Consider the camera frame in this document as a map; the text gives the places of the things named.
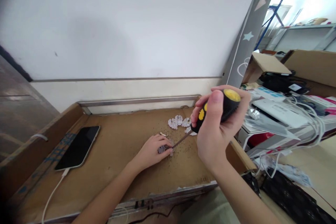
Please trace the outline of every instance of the charging cable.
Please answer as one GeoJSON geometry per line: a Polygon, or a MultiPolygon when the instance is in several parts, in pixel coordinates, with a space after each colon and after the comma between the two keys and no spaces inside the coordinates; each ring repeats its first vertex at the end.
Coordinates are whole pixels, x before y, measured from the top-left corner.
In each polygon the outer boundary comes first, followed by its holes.
{"type": "Polygon", "coordinates": [[[259,158],[260,158],[259,169],[258,169],[256,175],[259,174],[259,172],[263,168],[265,170],[266,174],[270,178],[273,178],[274,175],[275,175],[275,172],[278,168],[278,162],[279,162],[280,154],[283,151],[287,151],[287,150],[292,151],[294,149],[300,149],[300,148],[311,148],[311,147],[317,146],[322,140],[322,137],[323,137],[323,135],[326,131],[326,125],[324,124],[323,120],[316,114],[316,112],[313,108],[311,108],[310,106],[308,106],[306,104],[299,103],[294,96],[291,96],[291,98],[293,100],[290,100],[290,98],[287,98],[287,101],[289,101],[292,105],[296,106],[300,110],[301,114],[303,114],[303,116],[306,116],[308,118],[308,124],[310,124],[312,126],[312,128],[314,130],[314,135],[312,137],[309,137],[306,140],[301,140],[301,141],[297,142],[296,144],[284,147],[284,149],[282,149],[281,147],[280,148],[275,148],[275,149],[265,149],[265,150],[269,150],[269,151],[271,151],[271,150],[275,150],[275,151],[272,152],[272,153],[269,153],[269,154],[265,153],[265,154],[259,155],[259,158]],[[269,156],[269,155],[274,155],[274,154],[276,154],[277,157],[276,157],[276,160],[275,160],[275,167],[273,169],[273,173],[272,173],[272,175],[270,175],[270,174],[268,174],[267,169],[265,169],[261,159],[264,156],[269,156]]]}
{"type": "Polygon", "coordinates": [[[56,191],[56,189],[58,188],[58,186],[60,185],[60,183],[62,182],[62,180],[64,179],[64,177],[68,174],[69,170],[70,170],[70,168],[66,168],[66,169],[65,169],[65,171],[64,171],[63,174],[62,174],[61,180],[58,182],[57,186],[55,187],[55,189],[53,190],[53,192],[50,194],[50,197],[49,197],[49,199],[48,199],[48,201],[47,201],[47,203],[46,203],[46,206],[45,206],[45,208],[44,208],[44,210],[43,210],[43,214],[42,214],[42,224],[44,224],[44,217],[45,217],[45,215],[46,215],[45,212],[47,211],[48,204],[49,204],[49,202],[50,202],[52,196],[54,195],[54,192],[56,191]]]}

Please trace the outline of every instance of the gray pillar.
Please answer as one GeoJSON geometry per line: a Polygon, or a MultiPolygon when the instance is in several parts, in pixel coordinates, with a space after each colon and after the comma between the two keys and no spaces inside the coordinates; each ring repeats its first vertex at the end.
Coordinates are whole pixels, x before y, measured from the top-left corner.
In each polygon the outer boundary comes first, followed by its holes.
{"type": "Polygon", "coordinates": [[[221,85],[240,87],[271,0],[252,0],[225,65],[221,85]]]}

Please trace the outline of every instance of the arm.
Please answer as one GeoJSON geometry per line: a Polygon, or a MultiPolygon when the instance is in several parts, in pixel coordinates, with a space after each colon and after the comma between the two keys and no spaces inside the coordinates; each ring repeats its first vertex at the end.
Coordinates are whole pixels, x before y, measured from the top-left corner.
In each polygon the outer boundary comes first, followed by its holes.
{"type": "Polygon", "coordinates": [[[196,103],[191,115],[191,122],[195,127],[198,113],[209,99],[207,115],[197,136],[200,159],[216,178],[241,223],[280,223],[226,159],[226,147],[243,124],[249,107],[250,94],[228,85],[214,87],[211,90],[212,94],[203,96],[196,103]],[[236,112],[226,122],[221,123],[224,95],[218,90],[225,88],[235,90],[241,96],[241,102],[236,112]]]}
{"type": "Polygon", "coordinates": [[[161,145],[171,147],[170,142],[164,136],[150,137],[133,160],[98,194],[73,223],[105,224],[135,177],[144,169],[160,162],[173,151],[173,149],[168,149],[159,154],[157,149],[161,145]]]}

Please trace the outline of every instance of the yellow and black screwdriver handle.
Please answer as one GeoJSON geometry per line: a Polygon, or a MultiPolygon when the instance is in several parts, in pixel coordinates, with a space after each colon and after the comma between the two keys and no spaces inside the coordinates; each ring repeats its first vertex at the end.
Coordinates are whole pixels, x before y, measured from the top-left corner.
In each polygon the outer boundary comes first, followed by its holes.
{"type": "MultiPolygon", "coordinates": [[[[234,113],[234,111],[236,111],[241,100],[240,95],[232,89],[224,89],[222,92],[224,93],[224,100],[223,114],[222,118],[220,119],[221,123],[226,121],[234,113]]],[[[207,114],[207,108],[208,101],[204,103],[201,111],[199,112],[196,127],[191,126],[192,131],[198,133],[198,131],[200,130],[207,114]]]]}

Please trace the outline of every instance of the smartphone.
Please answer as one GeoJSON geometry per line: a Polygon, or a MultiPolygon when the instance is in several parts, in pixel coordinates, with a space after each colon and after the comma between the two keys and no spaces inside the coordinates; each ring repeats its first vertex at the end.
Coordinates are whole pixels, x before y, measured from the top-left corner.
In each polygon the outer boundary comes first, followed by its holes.
{"type": "Polygon", "coordinates": [[[65,170],[83,165],[99,130],[100,126],[82,128],[56,165],[55,170],[65,170]]]}

